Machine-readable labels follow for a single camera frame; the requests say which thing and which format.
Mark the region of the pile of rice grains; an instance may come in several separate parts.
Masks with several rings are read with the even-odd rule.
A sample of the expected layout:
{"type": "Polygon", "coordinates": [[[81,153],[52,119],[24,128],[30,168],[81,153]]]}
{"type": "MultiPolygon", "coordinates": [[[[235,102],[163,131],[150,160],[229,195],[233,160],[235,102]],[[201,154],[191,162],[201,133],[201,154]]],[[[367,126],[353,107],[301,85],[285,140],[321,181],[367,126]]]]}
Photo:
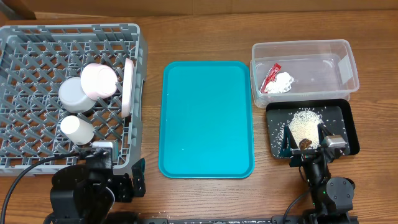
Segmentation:
{"type": "Polygon", "coordinates": [[[266,117],[270,147],[276,157],[282,146],[286,126],[289,127],[297,144],[303,139],[308,139],[312,142],[311,148],[316,148],[320,144],[319,124],[332,134],[346,137],[341,109],[337,106],[269,110],[266,117]]]}

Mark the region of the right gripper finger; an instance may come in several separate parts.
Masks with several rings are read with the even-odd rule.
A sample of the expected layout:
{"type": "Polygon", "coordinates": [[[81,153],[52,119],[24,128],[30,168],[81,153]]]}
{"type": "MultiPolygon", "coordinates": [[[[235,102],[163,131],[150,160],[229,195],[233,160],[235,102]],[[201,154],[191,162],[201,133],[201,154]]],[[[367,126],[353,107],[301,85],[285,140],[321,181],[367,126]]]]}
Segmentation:
{"type": "Polygon", "coordinates": [[[332,133],[329,132],[329,130],[327,130],[327,128],[322,124],[318,124],[317,129],[318,129],[319,145],[331,146],[331,141],[333,137],[332,133]]]}
{"type": "Polygon", "coordinates": [[[291,133],[291,130],[288,126],[284,127],[283,131],[283,140],[279,150],[280,156],[292,156],[292,151],[298,150],[299,147],[295,142],[295,139],[291,133]]]}

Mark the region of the grey bowl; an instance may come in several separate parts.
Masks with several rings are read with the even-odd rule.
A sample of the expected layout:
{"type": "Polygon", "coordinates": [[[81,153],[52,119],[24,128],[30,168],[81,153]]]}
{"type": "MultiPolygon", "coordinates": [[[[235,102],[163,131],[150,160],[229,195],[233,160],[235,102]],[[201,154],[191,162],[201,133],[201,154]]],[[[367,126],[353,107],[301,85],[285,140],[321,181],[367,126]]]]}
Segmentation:
{"type": "Polygon", "coordinates": [[[58,91],[63,107],[71,113],[84,113],[94,107],[96,101],[89,98],[81,87],[81,78],[65,80],[58,91]]]}

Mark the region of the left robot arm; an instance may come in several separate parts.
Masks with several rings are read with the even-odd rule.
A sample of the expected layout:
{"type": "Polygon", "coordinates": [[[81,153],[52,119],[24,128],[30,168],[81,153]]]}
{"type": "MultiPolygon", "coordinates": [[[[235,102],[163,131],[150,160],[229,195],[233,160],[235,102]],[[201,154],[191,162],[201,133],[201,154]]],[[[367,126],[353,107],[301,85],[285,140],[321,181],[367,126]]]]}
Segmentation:
{"type": "Polygon", "coordinates": [[[50,201],[53,212],[44,223],[130,223],[141,221],[133,212],[111,212],[116,202],[129,203],[146,193],[145,159],[132,165],[132,174],[116,175],[113,160],[118,144],[95,141],[79,150],[83,165],[68,166],[52,177],[50,201]]]}

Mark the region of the white tissue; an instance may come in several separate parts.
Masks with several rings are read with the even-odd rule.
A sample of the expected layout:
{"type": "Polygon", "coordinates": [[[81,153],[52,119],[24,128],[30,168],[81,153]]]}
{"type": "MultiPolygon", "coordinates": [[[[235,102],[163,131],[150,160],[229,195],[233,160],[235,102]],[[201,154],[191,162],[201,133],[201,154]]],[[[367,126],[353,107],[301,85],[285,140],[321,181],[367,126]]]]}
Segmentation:
{"type": "Polygon", "coordinates": [[[287,72],[278,73],[274,81],[267,84],[266,93],[287,93],[291,90],[294,78],[287,72]]]}

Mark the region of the red snack wrapper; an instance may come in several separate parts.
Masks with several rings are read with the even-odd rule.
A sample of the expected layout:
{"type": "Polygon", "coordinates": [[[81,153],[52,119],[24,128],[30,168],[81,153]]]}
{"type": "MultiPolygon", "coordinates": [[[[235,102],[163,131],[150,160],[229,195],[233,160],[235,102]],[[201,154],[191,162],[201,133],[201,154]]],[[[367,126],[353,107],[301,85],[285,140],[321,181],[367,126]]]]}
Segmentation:
{"type": "Polygon", "coordinates": [[[278,63],[275,63],[272,68],[268,71],[267,76],[264,78],[263,83],[260,88],[260,93],[266,93],[266,86],[275,80],[276,75],[281,70],[281,66],[278,63]]]}

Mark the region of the small white dish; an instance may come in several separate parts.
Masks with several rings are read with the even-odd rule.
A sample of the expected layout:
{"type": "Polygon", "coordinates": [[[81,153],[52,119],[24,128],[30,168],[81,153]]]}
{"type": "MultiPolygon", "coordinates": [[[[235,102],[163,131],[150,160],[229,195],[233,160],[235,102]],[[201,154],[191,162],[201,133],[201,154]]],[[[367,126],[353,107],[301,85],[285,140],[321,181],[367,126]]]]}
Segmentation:
{"type": "Polygon", "coordinates": [[[118,78],[115,71],[107,65],[88,64],[82,70],[80,80],[84,93],[92,100],[110,97],[117,90],[118,78]]]}

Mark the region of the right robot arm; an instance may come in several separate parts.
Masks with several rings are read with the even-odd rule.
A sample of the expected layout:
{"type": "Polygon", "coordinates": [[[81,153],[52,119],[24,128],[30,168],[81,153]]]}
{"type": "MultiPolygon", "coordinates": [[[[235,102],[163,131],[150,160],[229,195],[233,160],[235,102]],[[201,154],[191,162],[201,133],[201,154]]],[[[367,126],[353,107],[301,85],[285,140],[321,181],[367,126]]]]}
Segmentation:
{"type": "Polygon", "coordinates": [[[290,128],[284,128],[284,138],[279,156],[290,158],[289,166],[298,167],[306,178],[308,190],[298,196],[286,209],[282,223],[358,223],[357,217],[349,215],[353,209],[355,183],[345,177],[332,177],[328,164],[345,153],[346,141],[340,135],[332,135],[326,127],[318,125],[320,144],[307,147],[308,139],[296,145],[290,128]],[[292,207],[310,195],[313,208],[299,217],[289,216],[292,207]]]}

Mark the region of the brown food lump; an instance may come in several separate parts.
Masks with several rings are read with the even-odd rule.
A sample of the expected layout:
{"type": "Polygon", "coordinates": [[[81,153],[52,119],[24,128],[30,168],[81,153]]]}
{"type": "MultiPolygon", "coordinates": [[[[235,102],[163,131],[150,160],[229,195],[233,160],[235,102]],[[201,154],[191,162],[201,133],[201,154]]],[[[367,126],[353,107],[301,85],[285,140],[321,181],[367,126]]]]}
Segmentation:
{"type": "Polygon", "coordinates": [[[299,142],[299,148],[301,150],[306,150],[306,149],[308,149],[311,146],[311,144],[312,144],[312,141],[307,139],[307,138],[305,138],[305,139],[302,139],[299,142]]]}

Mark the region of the large white plate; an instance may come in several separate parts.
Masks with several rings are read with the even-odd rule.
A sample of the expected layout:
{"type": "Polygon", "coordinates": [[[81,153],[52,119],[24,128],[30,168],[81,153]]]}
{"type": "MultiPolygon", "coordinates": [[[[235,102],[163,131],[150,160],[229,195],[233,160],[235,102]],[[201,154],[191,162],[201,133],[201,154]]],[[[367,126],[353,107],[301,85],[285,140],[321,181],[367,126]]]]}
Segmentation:
{"type": "Polygon", "coordinates": [[[133,76],[134,76],[134,62],[131,59],[127,58],[125,60],[124,76],[123,76],[123,90],[122,90],[122,101],[121,101],[122,118],[126,118],[130,115],[133,76]]]}

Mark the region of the white cup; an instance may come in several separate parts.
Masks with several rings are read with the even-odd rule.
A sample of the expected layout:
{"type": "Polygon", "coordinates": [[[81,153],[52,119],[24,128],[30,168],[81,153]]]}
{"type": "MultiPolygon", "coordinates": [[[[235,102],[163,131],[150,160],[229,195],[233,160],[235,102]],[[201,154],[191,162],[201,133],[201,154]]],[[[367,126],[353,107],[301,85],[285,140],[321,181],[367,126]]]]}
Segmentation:
{"type": "Polygon", "coordinates": [[[93,125],[74,115],[63,118],[60,129],[69,140],[77,145],[87,144],[94,137],[93,125]]]}

